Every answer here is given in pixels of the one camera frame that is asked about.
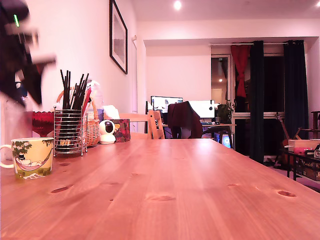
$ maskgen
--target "table surface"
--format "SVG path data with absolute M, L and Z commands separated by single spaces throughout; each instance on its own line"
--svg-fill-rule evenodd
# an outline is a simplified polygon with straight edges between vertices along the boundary
M 2 168 L 1 239 L 319 239 L 319 203 L 211 139 L 133 140 L 55 158 L 40 179 Z

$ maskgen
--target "green light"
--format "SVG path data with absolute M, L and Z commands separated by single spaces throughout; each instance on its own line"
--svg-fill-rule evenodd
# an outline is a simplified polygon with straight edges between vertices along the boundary
M 15 25 L 16 25 L 17 27 L 20 27 L 20 24 L 19 24 L 17 15 L 13 15 L 13 17 L 14 17 Z

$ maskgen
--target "clear plastic bottle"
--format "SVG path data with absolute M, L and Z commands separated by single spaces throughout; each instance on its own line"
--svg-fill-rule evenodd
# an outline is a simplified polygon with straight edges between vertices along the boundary
M 12 139 L 32 138 L 32 102 L 23 87 L 20 88 L 25 107 L 11 99 L 4 105 L 4 143 L 9 145 Z M 9 149 L 4 151 L 4 158 L 12 159 Z
M 98 116 L 99 116 L 99 120 L 100 122 L 104 120 L 104 99 L 103 99 L 103 94 L 102 94 L 102 90 L 101 90 L 101 86 L 98 82 L 89 79 L 87 81 L 87 89 L 91 88 L 91 94 L 90 96 L 92 97 L 92 99 L 94 100 L 94 104 L 95 107 L 98 111 Z M 89 108 L 88 108 L 88 112 L 93 112 L 94 109 L 92 107 L 92 104 L 90 104 Z

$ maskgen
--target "potted plant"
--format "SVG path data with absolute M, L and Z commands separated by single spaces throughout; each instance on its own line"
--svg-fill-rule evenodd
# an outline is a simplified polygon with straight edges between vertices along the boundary
M 220 117 L 222 124 L 231 124 L 232 113 L 235 110 L 235 104 L 231 103 L 230 100 L 226 101 L 226 104 L 218 105 L 217 116 Z

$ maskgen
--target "mug handle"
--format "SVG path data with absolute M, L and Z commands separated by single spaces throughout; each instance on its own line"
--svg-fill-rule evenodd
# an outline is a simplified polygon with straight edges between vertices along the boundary
M 8 148 L 11 150 L 11 145 L 6 144 L 6 145 L 2 145 L 0 146 L 0 150 L 3 148 Z M 5 168 L 5 169 L 13 169 L 15 166 L 13 164 L 4 164 L 2 161 L 0 161 L 0 166 Z

